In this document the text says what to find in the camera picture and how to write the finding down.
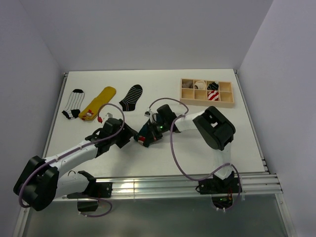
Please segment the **dark green reindeer sock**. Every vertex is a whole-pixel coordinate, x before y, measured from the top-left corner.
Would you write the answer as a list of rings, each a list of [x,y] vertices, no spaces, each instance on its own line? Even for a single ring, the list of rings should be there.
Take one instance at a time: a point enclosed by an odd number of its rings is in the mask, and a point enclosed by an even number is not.
[[[134,135],[134,140],[140,145],[148,148],[153,142],[157,141],[157,135],[153,131],[153,124],[148,120],[140,129],[140,131]]]

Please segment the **red white santa sock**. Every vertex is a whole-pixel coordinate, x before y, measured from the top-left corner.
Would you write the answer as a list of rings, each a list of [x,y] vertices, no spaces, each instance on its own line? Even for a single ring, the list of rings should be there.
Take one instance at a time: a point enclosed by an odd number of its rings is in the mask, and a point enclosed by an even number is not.
[[[217,90],[210,90],[207,92],[207,99],[209,101],[219,101],[219,92]]]

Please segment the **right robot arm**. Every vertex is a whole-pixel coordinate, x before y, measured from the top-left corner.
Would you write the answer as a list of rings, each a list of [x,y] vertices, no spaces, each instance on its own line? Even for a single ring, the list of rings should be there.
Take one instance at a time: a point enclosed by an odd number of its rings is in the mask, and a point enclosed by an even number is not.
[[[173,133],[180,133],[188,130],[197,130],[206,144],[214,152],[214,163],[216,169],[204,177],[213,176],[214,188],[218,192],[225,192],[230,186],[236,174],[235,167],[231,164],[231,143],[234,139],[236,129],[234,125],[214,106],[206,110],[190,114],[176,116],[170,106],[165,104],[157,109],[156,113],[150,110],[145,112],[149,120],[144,124],[136,139],[144,147],[160,140],[165,132],[170,132],[170,148],[173,159],[179,171],[188,179],[197,181],[184,172],[175,156],[173,147]]]

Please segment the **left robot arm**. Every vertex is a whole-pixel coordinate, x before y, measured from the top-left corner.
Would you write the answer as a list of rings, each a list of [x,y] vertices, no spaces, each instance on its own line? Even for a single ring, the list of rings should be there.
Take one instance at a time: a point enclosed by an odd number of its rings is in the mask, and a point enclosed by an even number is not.
[[[99,194],[96,178],[86,171],[68,173],[80,164],[106,153],[112,145],[125,146],[136,131],[122,119],[109,118],[103,127],[85,137],[75,147],[47,158],[32,157],[23,169],[13,191],[27,207],[41,211],[55,198],[70,195],[73,198]]]

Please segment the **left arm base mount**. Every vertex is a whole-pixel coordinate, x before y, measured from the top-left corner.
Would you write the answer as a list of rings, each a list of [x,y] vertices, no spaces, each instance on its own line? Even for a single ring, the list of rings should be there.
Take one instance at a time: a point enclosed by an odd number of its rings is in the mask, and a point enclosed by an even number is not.
[[[86,198],[88,201],[77,201],[77,209],[81,214],[90,217],[101,217],[107,215],[112,211],[113,205],[108,198],[111,197],[113,190],[112,182],[95,182],[92,185],[88,185],[86,190],[81,193],[72,193],[67,195],[68,199],[81,199]],[[89,212],[95,212],[97,208],[102,204],[107,205],[109,208],[103,214],[89,214]]]

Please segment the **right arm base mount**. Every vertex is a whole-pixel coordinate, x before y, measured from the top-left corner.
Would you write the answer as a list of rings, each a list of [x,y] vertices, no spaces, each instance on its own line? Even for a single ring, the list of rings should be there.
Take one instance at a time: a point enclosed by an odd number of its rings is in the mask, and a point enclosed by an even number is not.
[[[233,178],[228,183],[217,177],[198,182],[195,190],[200,195],[210,195],[212,204],[221,210],[227,210],[234,204],[234,194],[240,197],[242,187],[238,178]]]

